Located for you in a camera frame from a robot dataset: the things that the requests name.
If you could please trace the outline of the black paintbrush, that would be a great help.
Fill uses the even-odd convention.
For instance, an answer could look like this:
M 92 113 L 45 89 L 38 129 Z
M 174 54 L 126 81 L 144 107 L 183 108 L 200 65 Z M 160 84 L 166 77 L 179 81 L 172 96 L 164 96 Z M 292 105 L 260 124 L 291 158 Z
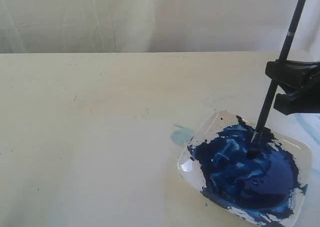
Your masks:
M 298 0 L 295 10 L 293 12 L 292 19 L 289 24 L 285 40 L 280 51 L 279 58 L 275 61 L 268 62 L 266 65 L 266 74 L 271 78 L 271 83 L 268 87 L 256 127 L 250 141 L 249 149 L 246 153 L 246 157 L 249 160 L 257 158 L 261 152 L 260 141 L 262 138 L 262 133 L 265 129 L 267 119 L 269 117 L 270 109 L 275 98 L 276 90 L 279 83 L 284 83 L 289 78 L 286 75 L 294 75 L 295 70 L 291 70 L 288 66 L 287 58 L 292 47 L 292 43 L 297 31 L 297 27 L 305 6 L 306 0 Z

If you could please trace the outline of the white square paint plate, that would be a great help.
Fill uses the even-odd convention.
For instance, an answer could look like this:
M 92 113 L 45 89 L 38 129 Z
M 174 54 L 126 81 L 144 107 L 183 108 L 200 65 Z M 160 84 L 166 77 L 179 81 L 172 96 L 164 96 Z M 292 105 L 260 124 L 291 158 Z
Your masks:
M 266 128 L 259 156 L 247 152 L 253 122 L 214 112 L 182 151 L 180 175 L 211 202 L 262 227 L 292 227 L 301 212 L 312 172 L 310 147 Z

